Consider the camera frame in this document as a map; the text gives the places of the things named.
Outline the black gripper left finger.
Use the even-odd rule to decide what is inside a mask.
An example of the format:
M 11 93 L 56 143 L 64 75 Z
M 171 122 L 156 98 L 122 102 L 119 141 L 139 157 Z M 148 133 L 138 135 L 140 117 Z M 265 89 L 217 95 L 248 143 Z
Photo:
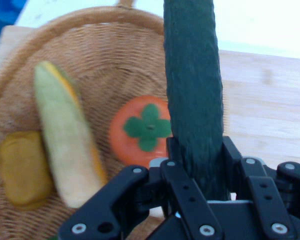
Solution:
M 182 164 L 180 146 L 167 140 L 168 159 L 158 167 L 130 165 L 80 207 L 58 230 L 60 240 L 124 240 L 150 209 L 164 221 L 151 240 L 222 240 L 224 232 Z

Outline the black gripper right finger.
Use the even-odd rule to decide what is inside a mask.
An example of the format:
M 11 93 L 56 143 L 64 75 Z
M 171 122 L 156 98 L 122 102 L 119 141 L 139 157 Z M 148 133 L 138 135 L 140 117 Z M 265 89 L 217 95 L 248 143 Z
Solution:
M 228 136 L 222 151 L 229 188 L 251 201 L 261 239 L 300 240 L 300 163 L 272 169 L 258 158 L 243 157 Z

